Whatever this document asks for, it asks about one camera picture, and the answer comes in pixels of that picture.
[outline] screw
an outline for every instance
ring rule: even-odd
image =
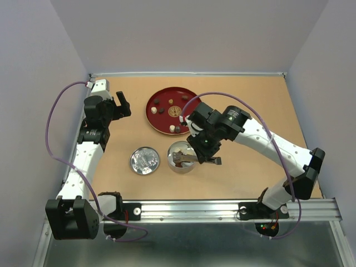
[[[240,208],[240,213],[243,214],[243,215],[247,214],[246,207],[242,206],[242,207]]]
[[[283,213],[283,214],[287,214],[288,213],[288,208],[286,206],[282,206],[280,207],[280,211]]]
[[[140,215],[141,214],[141,209],[139,207],[134,208],[133,214]]]

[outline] metal frame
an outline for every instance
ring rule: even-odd
[[[149,76],[286,76],[286,72],[190,72],[190,71],[142,71],[142,72],[109,72],[109,73],[92,73],[91,78],[96,77],[149,77]]]
[[[256,200],[153,200],[124,201],[139,202],[141,220],[135,224],[155,223],[259,223],[266,220],[241,221],[238,219],[240,202],[256,202]],[[287,203],[289,219],[280,221],[297,221],[298,204]],[[341,221],[340,211],[334,199],[311,199],[301,201],[302,221]]]

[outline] white enclosure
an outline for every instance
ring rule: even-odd
[[[327,0],[51,2],[90,73],[277,72]]]
[[[110,72],[287,72],[306,142],[327,152],[319,183],[356,253],[354,0],[19,0],[0,12],[1,266],[32,265],[66,171],[44,143],[55,97]],[[77,86],[56,108],[59,156],[71,156],[85,95]]]

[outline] wooden surface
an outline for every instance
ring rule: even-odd
[[[184,87],[200,94],[221,91],[242,98],[262,115],[276,134],[306,147],[296,114],[282,77],[109,77],[110,91],[123,91],[132,115],[110,124],[110,139],[94,176],[94,190],[118,191],[125,200],[154,199],[247,199],[284,177],[283,169],[254,150],[223,141],[216,154],[222,165],[203,164],[188,174],[177,174],[167,165],[167,149],[182,136],[167,136],[154,130],[145,116],[147,101],[166,87]],[[204,96],[202,101],[223,112],[228,105],[248,110],[223,96]],[[135,174],[128,164],[141,146],[153,147],[161,157],[151,175]],[[316,185],[312,197],[321,197]]]

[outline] gray wall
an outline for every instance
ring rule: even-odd
[[[331,0],[287,75],[310,148],[327,155],[319,183],[336,197],[356,253],[356,1]]]
[[[287,71],[327,0],[51,0],[90,73]]]
[[[31,266],[45,218],[65,166],[45,148],[45,123],[58,92],[86,79],[60,19],[48,0],[2,1],[0,10],[0,266]],[[85,89],[65,94],[50,142],[69,157]]]

